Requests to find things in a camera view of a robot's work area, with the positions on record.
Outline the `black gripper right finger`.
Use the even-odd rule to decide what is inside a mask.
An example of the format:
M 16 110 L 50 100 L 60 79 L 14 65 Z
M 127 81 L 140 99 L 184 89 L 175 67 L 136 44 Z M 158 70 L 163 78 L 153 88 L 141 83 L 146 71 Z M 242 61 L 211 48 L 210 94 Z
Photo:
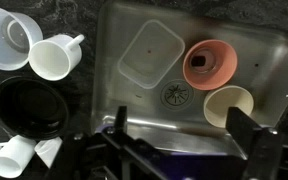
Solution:
M 249 155 L 256 136 L 262 130 L 261 126 L 252 120 L 238 107 L 230 107 L 226 120 L 226 129 L 233 140 Z

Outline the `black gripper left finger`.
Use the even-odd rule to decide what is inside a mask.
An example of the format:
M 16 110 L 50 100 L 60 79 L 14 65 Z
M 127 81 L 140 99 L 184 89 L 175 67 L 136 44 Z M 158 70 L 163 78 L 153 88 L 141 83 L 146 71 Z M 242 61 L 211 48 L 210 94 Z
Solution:
M 114 130 L 119 132 L 127 131 L 127 107 L 119 106 L 115 116 Z

